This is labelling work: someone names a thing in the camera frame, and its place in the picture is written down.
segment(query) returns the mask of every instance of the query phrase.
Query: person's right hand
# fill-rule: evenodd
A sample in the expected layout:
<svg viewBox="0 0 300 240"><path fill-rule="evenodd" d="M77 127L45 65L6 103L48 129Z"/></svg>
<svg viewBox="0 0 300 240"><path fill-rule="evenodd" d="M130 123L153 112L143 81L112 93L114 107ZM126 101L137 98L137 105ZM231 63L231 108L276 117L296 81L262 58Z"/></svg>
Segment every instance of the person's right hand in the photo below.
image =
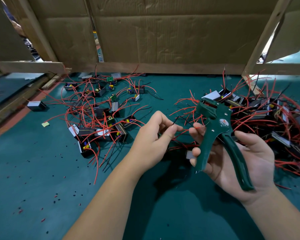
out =
<svg viewBox="0 0 300 240"><path fill-rule="evenodd" d="M189 133L196 142L201 144L206 127L200 123L194 123L193 127L189 129ZM272 149L256 134L247 134L241 131L235 131L234 134L238 140L247 145L245 147L236 143L246 160L255 190L243 191L241 189L232 161L218 139L212 146L204 172L224 191L240 200L243 204L249 204L275 187L273 181L275 157ZM192 154L195 158L192 158L190 163L193 166L196 165L196 158L200 152L198 147L192 149Z"/></svg>

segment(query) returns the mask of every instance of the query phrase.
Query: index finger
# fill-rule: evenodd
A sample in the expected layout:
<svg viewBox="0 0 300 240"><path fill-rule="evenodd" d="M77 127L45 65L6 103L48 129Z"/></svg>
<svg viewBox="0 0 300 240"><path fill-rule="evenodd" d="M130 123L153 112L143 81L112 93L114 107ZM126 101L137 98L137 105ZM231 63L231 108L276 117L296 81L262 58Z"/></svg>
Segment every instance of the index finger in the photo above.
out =
<svg viewBox="0 0 300 240"><path fill-rule="evenodd" d="M148 124L152 124L158 127L159 130L160 125L165 125L168 128L169 126L173 125L173 122L169 120L161 111L156 111L148 121ZM183 130L182 126L180 125L176 125L176 126L178 131Z"/></svg>

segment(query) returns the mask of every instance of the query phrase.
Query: forearm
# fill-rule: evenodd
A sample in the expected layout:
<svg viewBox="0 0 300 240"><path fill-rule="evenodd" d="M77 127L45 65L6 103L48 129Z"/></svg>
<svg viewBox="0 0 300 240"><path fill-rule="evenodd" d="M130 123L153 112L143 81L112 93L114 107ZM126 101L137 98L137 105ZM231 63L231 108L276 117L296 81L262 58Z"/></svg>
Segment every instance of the forearm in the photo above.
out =
<svg viewBox="0 0 300 240"><path fill-rule="evenodd" d="M140 176L123 159L64 236L64 240L122 239L132 194Z"/></svg>
<svg viewBox="0 0 300 240"><path fill-rule="evenodd" d="M245 208L266 240L300 240L300 212L275 186Z"/></svg>

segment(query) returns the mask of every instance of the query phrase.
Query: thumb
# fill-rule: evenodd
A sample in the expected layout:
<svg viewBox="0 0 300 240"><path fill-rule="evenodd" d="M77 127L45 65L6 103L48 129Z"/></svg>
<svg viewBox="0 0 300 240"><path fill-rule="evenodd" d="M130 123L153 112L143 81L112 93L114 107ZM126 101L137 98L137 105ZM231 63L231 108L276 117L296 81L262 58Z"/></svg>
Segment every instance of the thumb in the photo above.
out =
<svg viewBox="0 0 300 240"><path fill-rule="evenodd" d="M235 131L234 134L241 142L246 144L252 152L273 153L267 143L256 134L244 133L242 131Z"/></svg>
<svg viewBox="0 0 300 240"><path fill-rule="evenodd" d="M174 138L175 133L177 132L177 126L175 124L169 126L162 136L155 141L158 146L167 148L170 141Z"/></svg>

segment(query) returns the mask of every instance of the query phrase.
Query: person's left hand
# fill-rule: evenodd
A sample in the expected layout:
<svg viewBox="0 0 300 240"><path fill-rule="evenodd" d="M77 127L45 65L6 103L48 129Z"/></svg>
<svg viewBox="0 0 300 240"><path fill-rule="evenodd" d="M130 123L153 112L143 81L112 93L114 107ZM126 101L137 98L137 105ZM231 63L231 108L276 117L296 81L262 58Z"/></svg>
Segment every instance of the person's left hand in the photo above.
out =
<svg viewBox="0 0 300 240"><path fill-rule="evenodd" d="M155 112L148 123L140 128L124 160L141 176L161 161L175 133L182 130L182 126L173 125L162 112Z"/></svg>

